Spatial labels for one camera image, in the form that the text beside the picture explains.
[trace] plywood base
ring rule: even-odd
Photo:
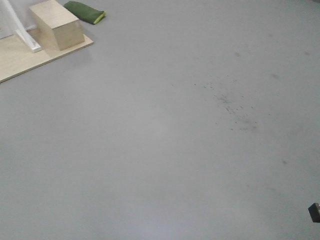
[[[84,42],[60,51],[52,46],[38,29],[29,33],[41,45],[42,51],[33,53],[15,35],[0,39],[0,83],[94,43],[84,35]]]

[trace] black object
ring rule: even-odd
[[[320,206],[319,203],[312,204],[309,208],[311,219],[314,223],[320,223]]]

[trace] wooden box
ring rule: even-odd
[[[54,48],[62,51],[85,41],[80,20],[55,0],[30,7],[41,34]]]

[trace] dirt speck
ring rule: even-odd
[[[271,77],[273,77],[274,79],[279,79],[279,76],[277,74],[272,73]]]

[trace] green pillow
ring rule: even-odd
[[[97,24],[106,15],[105,11],[98,11],[77,1],[68,1],[63,6],[77,16],[80,20],[90,24]]]

